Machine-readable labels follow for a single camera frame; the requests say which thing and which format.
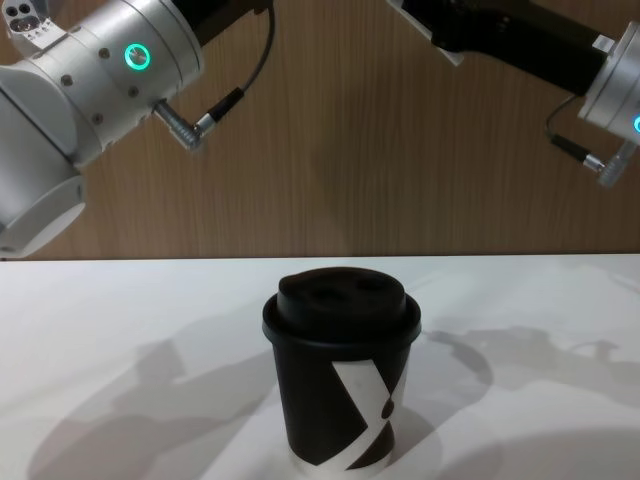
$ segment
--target black plastic lid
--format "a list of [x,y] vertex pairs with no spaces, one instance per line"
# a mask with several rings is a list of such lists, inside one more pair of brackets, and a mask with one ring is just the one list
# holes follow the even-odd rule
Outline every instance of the black plastic lid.
[[420,334],[420,308],[393,277],[327,268],[286,277],[264,309],[264,332],[280,348],[371,358],[408,347]]

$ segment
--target black paper cup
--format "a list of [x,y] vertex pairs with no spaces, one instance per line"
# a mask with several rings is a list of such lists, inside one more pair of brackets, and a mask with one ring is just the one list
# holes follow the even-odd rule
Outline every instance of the black paper cup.
[[420,308],[394,278],[355,268],[284,278],[264,308],[289,445],[319,480],[363,480],[391,458]]

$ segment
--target green indicator light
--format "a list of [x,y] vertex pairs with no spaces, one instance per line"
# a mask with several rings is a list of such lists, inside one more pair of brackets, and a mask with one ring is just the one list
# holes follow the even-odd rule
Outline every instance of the green indicator light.
[[151,65],[151,52],[144,45],[132,43],[125,50],[124,59],[127,65],[140,72]]

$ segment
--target wooden wall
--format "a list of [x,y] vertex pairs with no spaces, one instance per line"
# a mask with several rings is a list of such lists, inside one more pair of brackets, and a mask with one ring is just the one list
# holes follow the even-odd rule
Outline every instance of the wooden wall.
[[[97,0],[69,1],[63,22]],[[546,0],[618,38],[637,0]],[[566,93],[497,61],[453,68],[383,0],[276,0],[273,56],[190,157],[150,121],[87,169],[89,208],[40,259],[640,250],[640,169],[614,191],[549,146]],[[266,18],[206,48],[197,118],[254,67]],[[3,62],[13,58],[3,41]],[[618,141],[563,132],[603,156]]]

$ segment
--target black arm segment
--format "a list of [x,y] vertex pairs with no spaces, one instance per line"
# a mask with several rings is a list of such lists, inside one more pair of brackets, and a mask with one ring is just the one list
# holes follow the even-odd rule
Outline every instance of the black arm segment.
[[241,17],[261,13],[273,0],[172,0],[204,46]]
[[607,55],[600,33],[529,0],[405,0],[403,7],[433,32],[433,44],[476,51],[583,96]]

